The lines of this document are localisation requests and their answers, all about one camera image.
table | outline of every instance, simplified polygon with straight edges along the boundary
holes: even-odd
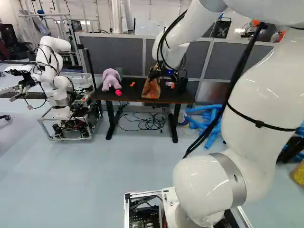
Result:
[[[182,94],[177,93],[177,89],[171,89],[166,87],[163,82],[161,85],[161,96],[159,99],[144,99],[142,98],[143,86],[146,78],[124,78],[121,82],[121,96],[115,94],[115,89],[110,88],[107,92],[102,92],[101,85],[93,94],[92,99],[94,100],[104,100],[106,102],[106,107],[109,115],[110,127],[106,135],[107,140],[111,140],[114,130],[119,121],[120,115],[122,114],[122,109],[119,109],[114,116],[113,103],[112,101],[133,101],[133,102],[148,102],[148,103],[166,103],[175,104],[173,114],[168,115],[168,120],[171,128],[172,141],[178,143],[178,137],[176,132],[176,126],[178,123],[179,112],[181,109],[181,104],[192,104],[194,103],[193,96],[188,92]]]

purple stuffed animal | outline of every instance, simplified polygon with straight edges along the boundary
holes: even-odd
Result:
[[[119,73],[114,69],[106,69],[103,73],[103,88],[102,91],[109,91],[110,87],[113,86],[115,89],[121,89],[121,82]]]

circuit board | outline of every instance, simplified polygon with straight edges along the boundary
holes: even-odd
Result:
[[[130,228],[160,228],[159,207],[136,208],[130,212]]]

aluminum frame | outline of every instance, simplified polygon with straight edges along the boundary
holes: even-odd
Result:
[[[144,192],[129,192],[124,195],[123,201],[123,209],[124,209],[124,228],[129,228],[130,224],[130,200],[131,199],[138,199],[143,197],[150,197],[150,196],[158,196],[164,201],[162,196],[162,190],[156,191],[144,191]],[[236,210],[244,223],[246,228],[253,228],[251,222],[249,221],[247,215],[245,214],[243,208],[241,206],[236,207]]]
[[[64,117],[54,117],[54,118],[46,118],[45,116],[52,110],[52,107],[49,108],[45,113],[43,113],[43,115],[37,119],[39,125],[42,127],[43,131],[45,132],[45,134],[47,135],[47,138],[50,141],[70,141],[70,140],[91,140],[93,138],[94,133],[98,130],[98,126],[99,126],[99,122],[101,119],[101,116],[99,115],[99,118],[97,119],[97,122],[94,126],[94,130],[93,132],[91,132],[91,129],[89,127],[89,122],[87,121],[87,114],[85,114],[84,116],[81,117],[77,117],[78,120],[82,120],[83,122],[86,123],[86,130],[89,133],[89,137],[86,138],[56,138],[55,135],[51,135],[48,131],[48,129],[46,128],[46,126],[44,125],[45,121],[61,121],[61,120],[75,120],[75,118],[64,118]]]

yellow object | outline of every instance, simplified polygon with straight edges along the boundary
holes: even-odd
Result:
[[[291,178],[304,188],[304,161],[290,174]]]

